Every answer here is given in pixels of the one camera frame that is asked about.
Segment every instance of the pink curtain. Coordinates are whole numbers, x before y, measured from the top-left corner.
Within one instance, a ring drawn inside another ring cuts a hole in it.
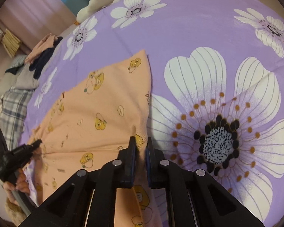
[[[0,27],[8,28],[29,49],[46,34],[61,34],[76,17],[61,0],[6,0],[0,9]]]

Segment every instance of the plaid fabric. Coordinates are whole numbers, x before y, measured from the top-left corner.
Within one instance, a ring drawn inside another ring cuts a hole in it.
[[[23,132],[27,105],[33,90],[10,89],[4,94],[2,112],[0,114],[0,129],[6,140],[8,150],[18,146]]]

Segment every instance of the bed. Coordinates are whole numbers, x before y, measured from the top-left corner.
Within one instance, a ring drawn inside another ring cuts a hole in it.
[[[284,20],[257,0],[121,0],[102,9],[60,43],[28,104],[21,144],[87,72],[142,49],[156,146],[182,168],[207,170],[265,226],[277,224],[284,216]],[[214,140],[229,146],[216,153]]]

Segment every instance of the large white flower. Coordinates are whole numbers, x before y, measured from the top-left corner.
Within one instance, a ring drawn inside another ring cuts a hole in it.
[[[97,22],[98,20],[93,16],[91,19],[86,19],[80,26],[73,30],[73,37],[67,40],[68,49],[63,60],[69,57],[72,60],[81,51],[84,42],[92,40],[97,35],[96,30],[93,29]]]
[[[154,10],[164,7],[166,3],[160,3],[161,0],[124,0],[123,3],[126,7],[116,7],[111,11],[111,16],[118,19],[111,27],[124,28],[131,23],[135,22],[138,18],[147,18],[154,14]]]
[[[250,24],[256,29],[256,36],[266,46],[270,46],[281,58],[284,57],[284,24],[279,19],[267,16],[266,19],[262,14],[254,9],[247,8],[247,12],[240,9],[234,9],[241,16],[234,16],[237,20]]]
[[[39,108],[40,104],[42,102],[43,96],[50,90],[51,88],[51,80],[53,79],[55,73],[57,71],[57,67],[55,67],[55,69],[52,71],[52,73],[49,75],[49,77],[47,78],[46,82],[42,85],[40,94],[37,96],[34,106]]]
[[[275,74],[246,58],[228,96],[223,57],[200,47],[171,59],[164,78],[182,108],[152,95],[147,127],[154,144],[182,168],[209,172],[264,221],[273,190],[263,171],[284,174],[284,119],[267,128],[281,103]]]

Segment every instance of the silver screw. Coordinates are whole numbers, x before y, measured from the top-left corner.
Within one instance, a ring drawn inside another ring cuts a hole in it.
[[[169,161],[166,160],[166,159],[163,159],[160,161],[160,164],[163,165],[163,166],[168,166],[169,165]]]
[[[197,174],[198,176],[200,176],[200,177],[203,177],[203,176],[205,175],[205,171],[202,170],[202,169],[198,169],[198,170],[196,171],[196,174]]]
[[[114,165],[114,166],[119,166],[119,165],[121,165],[121,164],[122,164],[122,161],[121,161],[121,160],[119,160],[119,159],[113,160],[113,165]]]
[[[85,175],[86,175],[86,170],[81,169],[81,170],[77,171],[77,175],[78,175],[79,177],[85,176]]]

